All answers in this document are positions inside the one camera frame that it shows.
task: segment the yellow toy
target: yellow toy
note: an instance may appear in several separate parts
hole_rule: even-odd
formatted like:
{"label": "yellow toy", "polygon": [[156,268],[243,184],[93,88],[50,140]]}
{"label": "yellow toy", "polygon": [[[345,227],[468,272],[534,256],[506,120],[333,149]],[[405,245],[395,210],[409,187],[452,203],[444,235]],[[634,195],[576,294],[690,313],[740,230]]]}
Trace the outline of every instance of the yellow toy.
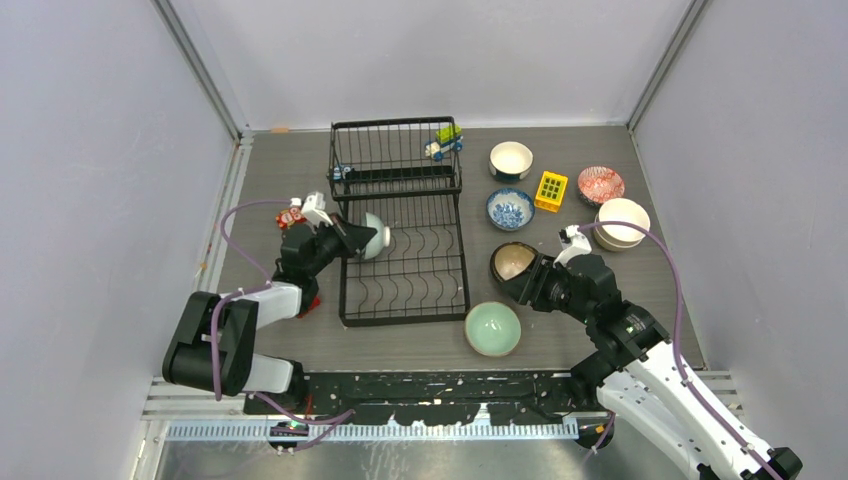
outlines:
{"label": "yellow toy", "polygon": [[539,181],[539,189],[536,190],[533,205],[542,210],[557,213],[565,198],[566,185],[568,185],[568,177],[546,170],[542,173],[542,180]]}

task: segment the white wall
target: white wall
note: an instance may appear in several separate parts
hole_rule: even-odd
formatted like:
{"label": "white wall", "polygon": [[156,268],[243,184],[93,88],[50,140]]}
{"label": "white wall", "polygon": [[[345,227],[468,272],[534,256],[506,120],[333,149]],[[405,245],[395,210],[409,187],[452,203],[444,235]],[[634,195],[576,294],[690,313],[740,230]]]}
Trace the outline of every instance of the white wall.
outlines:
{"label": "white wall", "polygon": [[233,109],[261,130],[445,113],[623,123],[688,1],[175,3]]}
{"label": "white wall", "polygon": [[0,478],[126,478],[232,143],[150,2],[0,9]]}
{"label": "white wall", "polygon": [[845,478],[848,3],[713,2],[637,129],[701,348],[801,478]]}

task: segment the light green bowl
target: light green bowl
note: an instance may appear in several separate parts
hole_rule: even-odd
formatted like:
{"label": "light green bowl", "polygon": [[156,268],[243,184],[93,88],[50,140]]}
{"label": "light green bowl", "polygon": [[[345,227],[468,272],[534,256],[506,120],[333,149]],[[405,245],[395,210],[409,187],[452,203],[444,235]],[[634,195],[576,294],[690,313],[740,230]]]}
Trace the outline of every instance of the light green bowl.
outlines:
{"label": "light green bowl", "polygon": [[465,338],[481,355],[509,355],[521,339],[521,322],[511,308],[500,302],[485,302],[465,316]]}

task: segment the blue and white bowl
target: blue and white bowl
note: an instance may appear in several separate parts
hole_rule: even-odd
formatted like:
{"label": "blue and white bowl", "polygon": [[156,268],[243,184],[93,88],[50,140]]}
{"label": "blue and white bowl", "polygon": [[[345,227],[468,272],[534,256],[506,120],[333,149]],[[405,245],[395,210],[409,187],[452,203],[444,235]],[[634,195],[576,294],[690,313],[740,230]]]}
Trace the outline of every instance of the blue and white bowl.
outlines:
{"label": "blue and white bowl", "polygon": [[536,207],[530,195],[514,188],[502,188],[486,200],[486,213],[496,227],[514,232],[533,220]]}

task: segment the dish rack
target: dish rack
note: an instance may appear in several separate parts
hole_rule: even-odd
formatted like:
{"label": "dish rack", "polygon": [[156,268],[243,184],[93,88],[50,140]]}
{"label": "dish rack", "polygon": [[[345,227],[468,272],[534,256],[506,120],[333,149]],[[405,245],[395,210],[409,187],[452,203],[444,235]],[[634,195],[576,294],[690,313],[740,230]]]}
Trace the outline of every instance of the dish rack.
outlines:
{"label": "dish rack", "polygon": [[365,212],[391,228],[373,260],[343,259],[339,317],[347,327],[462,320],[468,269],[459,218],[459,154],[425,155],[452,117],[334,123],[328,178],[349,221]]}

